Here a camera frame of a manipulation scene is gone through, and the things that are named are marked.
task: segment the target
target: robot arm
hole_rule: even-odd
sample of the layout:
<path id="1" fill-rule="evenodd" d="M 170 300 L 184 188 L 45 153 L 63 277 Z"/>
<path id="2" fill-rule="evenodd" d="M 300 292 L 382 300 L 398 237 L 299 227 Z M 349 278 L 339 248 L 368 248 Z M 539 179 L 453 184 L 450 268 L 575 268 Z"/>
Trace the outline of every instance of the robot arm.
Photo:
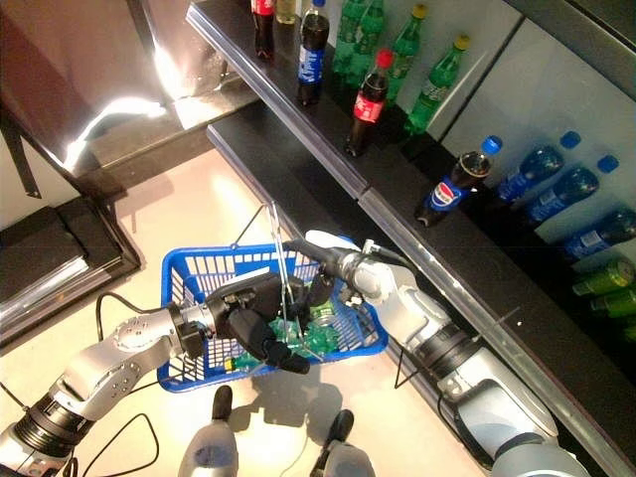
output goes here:
<path id="1" fill-rule="evenodd" d="M 279 307 L 280 279 L 264 272 L 227 283 L 202 305 L 170 304 L 121 323 L 75 355 L 49 391 L 0 434 L 0 475 L 57 475 L 94 423 L 146 373 L 182 353 L 201 356 L 206 335 L 236 338 L 270 365 L 307 373 L 307 360 L 266 325 Z"/>
<path id="2" fill-rule="evenodd" d="M 587 472 L 557 447 L 557 426 L 548 409 L 487 348 L 452 323 L 445 310 L 418 289 L 412 272 L 350 247 L 323 248 L 288 242 L 321 263 L 374 305 L 387 332 L 437 382 L 455 412 L 455 421 L 493 465 L 493 475 L 563 475 Z"/>

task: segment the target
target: blue bottle cap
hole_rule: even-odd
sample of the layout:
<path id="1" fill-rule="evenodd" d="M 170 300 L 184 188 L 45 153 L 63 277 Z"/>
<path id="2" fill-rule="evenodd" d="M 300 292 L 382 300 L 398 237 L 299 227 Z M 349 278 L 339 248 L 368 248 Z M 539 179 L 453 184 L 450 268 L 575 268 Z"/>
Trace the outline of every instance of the blue bottle cap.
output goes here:
<path id="1" fill-rule="evenodd" d="M 503 146 L 503 141 L 497 136 L 488 136 L 481 144 L 481 150 L 486 154 L 497 154 Z"/>
<path id="2" fill-rule="evenodd" d="M 565 149 L 573 149 L 580 142 L 580 135 L 576 131 L 568 131 L 560 139 L 560 145 Z"/>
<path id="3" fill-rule="evenodd" d="M 620 166 L 620 162 L 611 154 L 606 155 L 605 157 L 601 157 L 596 163 L 598 170 L 605 174 L 609 174 L 618 166 Z"/>

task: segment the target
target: black shelf edge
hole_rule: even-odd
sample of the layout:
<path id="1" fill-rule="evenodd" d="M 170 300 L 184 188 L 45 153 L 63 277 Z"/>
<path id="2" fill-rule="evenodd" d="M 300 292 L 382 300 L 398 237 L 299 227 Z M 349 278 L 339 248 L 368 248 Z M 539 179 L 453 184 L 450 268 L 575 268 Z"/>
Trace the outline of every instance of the black shelf edge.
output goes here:
<path id="1" fill-rule="evenodd" d="M 346 107 L 326 93 L 315 106 L 298 106 L 298 26 L 283 31 L 276 25 L 275 64 L 267 65 L 253 52 L 253 23 L 245 2 L 193 4 L 188 21 L 228 56 L 280 120 L 359 199 L 359 205 L 422 267 L 442 294 L 466 313 L 470 324 L 527 380 L 607 473 L 632 475 L 629 459 L 636 461 L 636 442 L 622 422 L 636 417 L 636 389 L 461 211 L 430 230 L 412 218 L 417 201 L 431 184 L 395 146 L 384 145 L 381 150 L 372 145 L 363 157 L 353 160 L 342 151 L 351 121 Z M 332 52 L 328 48 L 327 69 Z M 326 75 L 325 90 L 330 89 L 329 80 Z M 339 173 L 343 165 L 365 187 L 352 191 L 352 183 Z M 472 249 L 466 246 L 470 242 Z M 436 273 L 429 268 L 432 258 L 439 265 Z M 517 307 L 524 313 L 524 326 L 498 324 Z"/>

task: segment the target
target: white floor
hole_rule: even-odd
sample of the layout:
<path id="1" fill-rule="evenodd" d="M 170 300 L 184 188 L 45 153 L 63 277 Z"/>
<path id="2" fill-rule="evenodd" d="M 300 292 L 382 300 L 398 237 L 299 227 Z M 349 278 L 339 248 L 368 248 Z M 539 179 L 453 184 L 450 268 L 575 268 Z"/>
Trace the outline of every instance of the white floor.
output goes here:
<path id="1" fill-rule="evenodd" d="M 229 244 L 259 203 L 216 151 L 206 153 L 129 191 L 116 204 L 122 227 L 140 250 L 144 267 L 110 289 L 143 308 L 160 303 L 161 260 L 180 246 Z M 268 242 L 264 217 L 244 243 Z M 35 335 L 0 361 L 0 379 L 26 404 L 33 403 L 58 377 L 69 359 L 96 339 L 94 297 Z M 104 332 L 130 316 L 104 301 Z M 394 390 L 396 366 L 386 354 L 314 367 L 299 377 L 276 373 L 232 382 L 240 476 L 307 476 L 333 416 L 351 409 L 356 423 L 350 441 L 371 456 L 378 476 L 479 476 L 462 445 L 410 386 Z M 154 380 L 154 375 L 144 382 Z M 127 397 L 99 421 L 78 447 L 80 472 L 129 418 L 146 412 L 159 437 L 161 453 L 150 468 L 134 475 L 173 476 L 191 437 L 208 422 L 216 387 L 170 394 L 155 386 Z M 0 393 L 0 427 L 22 411 Z M 91 468 L 104 475 L 152 459 L 154 445 L 136 421 Z"/>

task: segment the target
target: red bottle cap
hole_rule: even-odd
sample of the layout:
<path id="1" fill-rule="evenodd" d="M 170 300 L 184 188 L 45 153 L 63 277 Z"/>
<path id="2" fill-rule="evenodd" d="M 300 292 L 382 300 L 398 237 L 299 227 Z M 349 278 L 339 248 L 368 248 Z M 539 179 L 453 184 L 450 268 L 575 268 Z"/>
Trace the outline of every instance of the red bottle cap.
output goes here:
<path id="1" fill-rule="evenodd" d="M 388 48 L 382 48 L 376 56 L 376 65 L 380 68 L 388 68 L 394 62 L 394 54 Z"/>

